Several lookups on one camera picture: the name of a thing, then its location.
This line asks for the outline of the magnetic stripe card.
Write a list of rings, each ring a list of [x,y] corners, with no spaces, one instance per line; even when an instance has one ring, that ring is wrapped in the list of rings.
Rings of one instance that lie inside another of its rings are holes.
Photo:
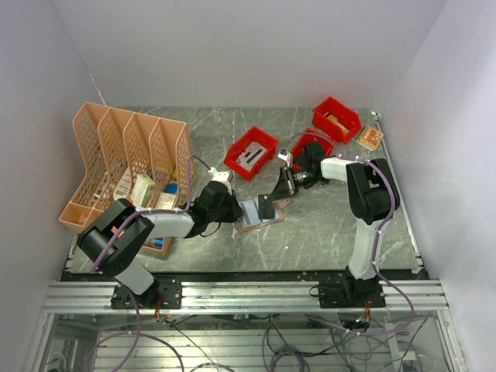
[[[241,219],[242,224],[245,226],[252,226],[256,225],[260,221],[257,203],[254,199],[242,201],[239,205],[243,211],[243,216]]]

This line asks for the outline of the brown leather card holder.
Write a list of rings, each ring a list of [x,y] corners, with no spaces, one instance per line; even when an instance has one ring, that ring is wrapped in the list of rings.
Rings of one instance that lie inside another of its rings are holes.
[[[277,201],[263,201],[262,206],[260,206],[259,199],[254,198],[240,202],[239,206],[242,216],[235,223],[239,233],[284,221],[284,213]]]

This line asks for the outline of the white credit card stack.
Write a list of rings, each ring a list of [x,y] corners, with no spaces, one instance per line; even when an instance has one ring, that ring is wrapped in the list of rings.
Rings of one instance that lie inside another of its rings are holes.
[[[252,142],[236,159],[236,163],[246,171],[251,171],[253,166],[267,152],[267,148],[258,142]]]

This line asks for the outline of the red bin with cards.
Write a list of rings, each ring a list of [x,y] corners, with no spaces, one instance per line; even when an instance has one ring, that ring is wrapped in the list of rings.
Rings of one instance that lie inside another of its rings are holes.
[[[250,181],[274,157],[278,144],[278,139],[252,126],[228,149],[223,163]]]

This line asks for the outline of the red bin front pair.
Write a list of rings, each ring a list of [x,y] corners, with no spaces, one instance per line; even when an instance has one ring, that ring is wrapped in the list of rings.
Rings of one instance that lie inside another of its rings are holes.
[[[315,141],[321,144],[322,150],[327,157],[331,155],[334,149],[334,142],[330,137],[324,133],[317,132],[314,129],[307,128],[304,134],[298,137],[298,141],[291,148],[291,154],[293,155],[293,171],[301,171],[305,167],[304,146]]]

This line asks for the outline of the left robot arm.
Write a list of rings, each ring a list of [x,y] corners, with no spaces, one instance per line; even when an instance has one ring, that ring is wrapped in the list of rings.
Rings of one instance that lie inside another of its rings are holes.
[[[80,233],[77,246],[106,277],[125,285],[139,307],[149,308],[160,297],[160,282],[136,258],[147,240],[190,239],[212,223],[234,223],[242,216],[235,192],[210,181],[183,209],[142,209],[120,198]]]

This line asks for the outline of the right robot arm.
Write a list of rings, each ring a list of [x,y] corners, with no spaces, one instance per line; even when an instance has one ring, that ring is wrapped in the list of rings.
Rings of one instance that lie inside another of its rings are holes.
[[[304,146],[305,165],[301,170],[292,168],[290,152],[282,150],[277,156],[284,166],[270,194],[271,200],[293,197],[302,188],[317,183],[341,181],[347,186],[350,210],[356,218],[353,253],[343,278],[336,283],[318,283],[310,295],[319,300],[322,308],[384,307],[378,258],[384,231],[401,204],[388,162],[384,158],[327,157],[318,141]]]

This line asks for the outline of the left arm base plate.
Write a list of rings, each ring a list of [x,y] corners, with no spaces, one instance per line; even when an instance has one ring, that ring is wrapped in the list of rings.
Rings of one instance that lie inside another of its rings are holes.
[[[182,285],[175,279],[155,281],[143,294],[135,294],[140,308],[179,309],[182,300]],[[111,309],[133,309],[132,292],[123,286],[115,286],[111,298]]]

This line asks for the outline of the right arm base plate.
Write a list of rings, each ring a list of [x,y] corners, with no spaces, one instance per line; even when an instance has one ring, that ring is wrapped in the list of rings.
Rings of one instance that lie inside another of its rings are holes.
[[[312,298],[316,298],[320,308],[384,308],[386,301],[382,287],[378,285],[374,290],[366,293],[353,293],[348,284],[319,282],[308,291]]]

